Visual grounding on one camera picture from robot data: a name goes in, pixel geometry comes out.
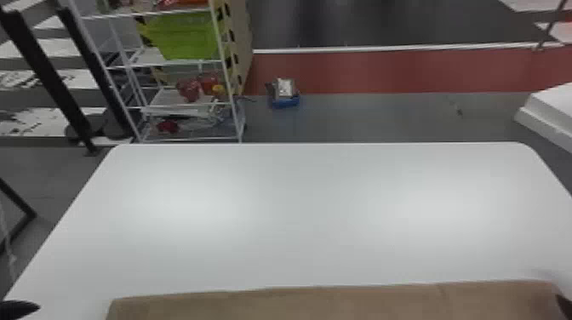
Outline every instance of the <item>white surface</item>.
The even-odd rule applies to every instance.
[[[13,1],[11,3],[5,4],[2,6],[2,8],[4,9],[4,11],[11,11],[11,10],[17,10],[17,11],[24,11],[38,3],[42,3],[45,0],[17,0],[17,1]]]
[[[54,15],[34,26],[34,29],[64,29],[66,26],[61,22],[57,15]]]
[[[572,198],[516,143],[112,150],[7,299],[101,320],[112,299],[276,286],[556,279]]]
[[[79,51],[71,39],[38,39],[37,41],[48,57],[79,56]],[[12,41],[0,44],[0,59],[21,57],[20,51]]]
[[[560,0],[499,0],[515,11],[547,11],[554,10]],[[572,3],[566,4],[566,9],[572,9]]]
[[[320,54],[339,52],[386,52],[386,51],[432,51],[432,50],[474,50],[474,49],[520,49],[536,48],[535,43],[457,43],[457,44],[410,44],[397,46],[346,46],[346,47],[310,47],[310,48],[280,48],[255,49],[254,54]],[[559,42],[547,42],[546,48],[559,48]]]
[[[87,69],[64,69],[57,71],[69,89],[99,89],[97,82]],[[34,76],[31,70],[0,71],[0,90],[29,89],[39,82],[29,82]]]
[[[106,108],[81,108],[84,115],[101,114]],[[0,122],[0,136],[65,137],[69,122],[59,108],[28,108],[14,114],[15,121]],[[97,142],[106,145],[104,140]]]
[[[532,94],[514,120],[572,153],[572,83]]]
[[[572,153],[572,133],[562,130],[562,127],[557,125],[558,121],[546,119],[525,108],[518,110],[514,120]]]
[[[536,25],[543,30],[548,27],[547,23],[537,23]],[[572,43],[572,22],[557,22],[550,35],[562,43]]]

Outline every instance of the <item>red baseboard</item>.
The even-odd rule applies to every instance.
[[[304,94],[536,91],[572,82],[572,47],[255,54],[246,94],[275,77]]]

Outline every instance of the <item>beige cushion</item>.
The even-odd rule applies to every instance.
[[[564,320],[551,283],[265,289],[114,300],[107,320]]]

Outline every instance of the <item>white platform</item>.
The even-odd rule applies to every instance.
[[[264,287],[553,280],[572,197],[517,143],[130,145],[109,152],[7,299],[102,320],[112,299]]]
[[[572,83],[532,94],[514,119],[572,153]]]

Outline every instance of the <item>staircase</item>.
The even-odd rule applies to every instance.
[[[84,114],[105,110],[106,102],[70,36],[55,14],[53,0],[0,0],[5,11],[18,10],[58,70]],[[64,137],[67,120],[0,30],[0,136]],[[99,145],[127,141],[96,138]]]
[[[572,83],[532,94],[514,119],[572,153]]]

